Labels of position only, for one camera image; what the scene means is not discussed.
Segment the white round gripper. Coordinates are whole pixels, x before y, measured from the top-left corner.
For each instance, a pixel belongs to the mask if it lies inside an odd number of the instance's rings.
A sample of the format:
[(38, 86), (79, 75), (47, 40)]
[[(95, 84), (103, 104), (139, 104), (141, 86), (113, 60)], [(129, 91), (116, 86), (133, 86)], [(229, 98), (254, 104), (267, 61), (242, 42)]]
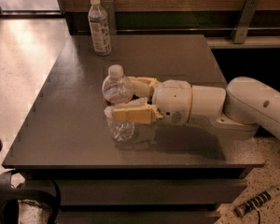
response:
[[(154, 77), (129, 77), (129, 80), (133, 85), (133, 94), (140, 98), (106, 107), (108, 118), (139, 124), (161, 119), (164, 124), (178, 126), (188, 122), (192, 87), (187, 81), (167, 80), (160, 83)], [(153, 105), (147, 101), (152, 95)]]

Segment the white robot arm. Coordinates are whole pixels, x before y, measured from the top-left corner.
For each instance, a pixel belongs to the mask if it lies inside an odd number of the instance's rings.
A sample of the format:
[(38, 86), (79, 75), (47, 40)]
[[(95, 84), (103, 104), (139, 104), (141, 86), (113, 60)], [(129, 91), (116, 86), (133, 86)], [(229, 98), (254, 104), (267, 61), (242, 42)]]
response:
[(138, 124), (199, 126), (210, 133), (249, 139), (263, 128), (280, 140), (280, 92), (250, 77), (226, 88), (131, 77), (136, 99), (105, 109), (109, 119)]

